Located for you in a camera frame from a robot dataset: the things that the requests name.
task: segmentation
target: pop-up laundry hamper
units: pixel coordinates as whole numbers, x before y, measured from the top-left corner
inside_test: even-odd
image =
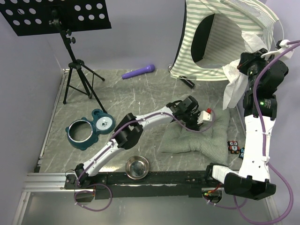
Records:
[[[171,76],[227,80],[223,66],[240,59],[247,50],[251,39],[245,36],[257,35],[270,50],[278,20],[258,0],[186,0],[183,33]]]

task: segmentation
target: purple cylinder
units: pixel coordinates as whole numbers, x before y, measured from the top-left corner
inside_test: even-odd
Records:
[[[141,74],[150,73],[150,72],[153,72],[154,70],[155,70],[155,66],[151,64],[147,67],[137,69],[135,71],[123,74],[122,78],[127,79],[127,78],[138,76],[138,75],[141,75]]]

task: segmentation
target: white cloth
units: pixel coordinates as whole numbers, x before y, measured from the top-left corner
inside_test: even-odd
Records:
[[[268,49],[265,43],[252,32],[242,31],[246,52],[254,53],[262,48]],[[248,77],[239,72],[237,66],[240,59],[223,66],[223,71],[229,84],[226,86],[223,98],[223,110],[234,108],[243,96],[248,84]]]

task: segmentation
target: silver bowl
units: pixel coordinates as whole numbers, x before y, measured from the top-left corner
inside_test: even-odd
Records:
[[[149,172],[149,162],[143,156],[132,156],[125,164],[125,172],[134,180],[144,178]]]

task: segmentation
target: red owl figurine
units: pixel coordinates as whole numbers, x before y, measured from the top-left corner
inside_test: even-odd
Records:
[[[238,146],[238,142],[229,141],[227,143],[228,143],[228,150],[230,151],[231,154],[239,154],[240,153],[240,148]]]

